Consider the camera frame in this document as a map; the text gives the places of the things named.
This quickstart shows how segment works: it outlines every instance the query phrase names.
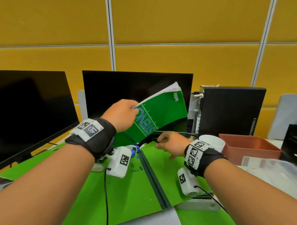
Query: black monitor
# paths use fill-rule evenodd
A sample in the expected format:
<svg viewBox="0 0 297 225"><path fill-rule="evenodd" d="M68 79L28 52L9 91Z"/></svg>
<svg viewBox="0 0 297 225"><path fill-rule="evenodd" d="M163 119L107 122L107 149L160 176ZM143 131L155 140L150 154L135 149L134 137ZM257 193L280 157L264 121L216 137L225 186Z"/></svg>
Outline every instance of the black monitor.
<svg viewBox="0 0 297 225"><path fill-rule="evenodd" d="M0 71L0 168L79 124L65 72Z"/></svg>
<svg viewBox="0 0 297 225"><path fill-rule="evenodd" d="M100 117L115 102L132 99L137 102L178 82L189 109L193 74L119 71L83 71L89 118ZM174 121L160 131L186 132L187 118Z"/></svg>

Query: clear plastic box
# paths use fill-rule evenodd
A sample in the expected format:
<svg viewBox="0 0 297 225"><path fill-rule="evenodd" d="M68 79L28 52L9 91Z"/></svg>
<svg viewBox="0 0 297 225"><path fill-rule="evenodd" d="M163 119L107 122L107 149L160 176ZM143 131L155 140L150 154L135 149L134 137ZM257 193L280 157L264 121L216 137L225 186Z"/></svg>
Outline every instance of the clear plastic box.
<svg viewBox="0 0 297 225"><path fill-rule="evenodd" d="M297 167L292 163L244 156L240 167L297 199Z"/></svg>

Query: finger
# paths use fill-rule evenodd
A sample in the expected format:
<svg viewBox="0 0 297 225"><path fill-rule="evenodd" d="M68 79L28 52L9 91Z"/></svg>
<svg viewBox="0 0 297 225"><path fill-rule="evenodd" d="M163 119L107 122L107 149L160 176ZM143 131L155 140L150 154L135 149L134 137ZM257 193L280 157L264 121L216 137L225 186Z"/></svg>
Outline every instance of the finger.
<svg viewBox="0 0 297 225"><path fill-rule="evenodd" d="M158 137L157 141L161 142L163 139L165 138L169 138L170 135L170 131L164 131L163 133L161 133L161 135Z"/></svg>
<svg viewBox="0 0 297 225"><path fill-rule="evenodd" d="M174 160L175 158L176 158L176 156L171 155L171 156L169 157L169 160Z"/></svg>
<svg viewBox="0 0 297 225"><path fill-rule="evenodd" d="M166 143L158 143L158 144L155 145L155 148L164 150L164 149L166 148L166 147L165 147L165 144L166 144Z"/></svg>
<svg viewBox="0 0 297 225"><path fill-rule="evenodd" d="M135 100L130 100L130 99L128 99L128 100L127 100L127 104L128 104L128 106L129 106L129 108L131 109L131 108L134 108L135 106L137 106L137 105L138 105L138 102L135 101Z"/></svg>
<svg viewBox="0 0 297 225"><path fill-rule="evenodd" d="M136 116L139 112L139 109L132 109L131 112L133 112L133 114Z"/></svg>

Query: green notebook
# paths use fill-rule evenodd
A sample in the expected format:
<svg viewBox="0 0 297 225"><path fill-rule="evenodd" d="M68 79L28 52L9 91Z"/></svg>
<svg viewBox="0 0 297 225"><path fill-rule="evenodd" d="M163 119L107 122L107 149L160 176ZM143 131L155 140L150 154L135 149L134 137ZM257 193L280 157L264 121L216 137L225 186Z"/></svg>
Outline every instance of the green notebook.
<svg viewBox="0 0 297 225"><path fill-rule="evenodd" d="M177 176L183 158L169 161L169 154L154 145L152 142L144 146L131 158L124 178L106 177L110 225L165 210L189 199L183 195ZM0 176L16 180L51 154L54 151L36 155ZM104 173L91 172L63 225L105 225L105 218Z"/></svg>
<svg viewBox="0 0 297 225"><path fill-rule="evenodd" d="M115 147L139 143L159 128L188 116L177 82L143 100L135 108L139 109L139 113L133 125L116 134Z"/></svg>

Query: white mug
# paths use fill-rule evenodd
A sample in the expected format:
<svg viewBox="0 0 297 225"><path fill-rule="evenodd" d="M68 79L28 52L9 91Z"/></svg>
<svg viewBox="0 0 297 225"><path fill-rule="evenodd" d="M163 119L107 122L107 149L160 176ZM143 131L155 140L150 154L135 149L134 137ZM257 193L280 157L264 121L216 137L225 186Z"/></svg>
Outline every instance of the white mug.
<svg viewBox="0 0 297 225"><path fill-rule="evenodd" d="M222 152L225 146L225 142L221 138L213 135L208 135L208 134L201 135L199 137L199 140L212 145L214 149L217 150L218 152Z"/></svg>

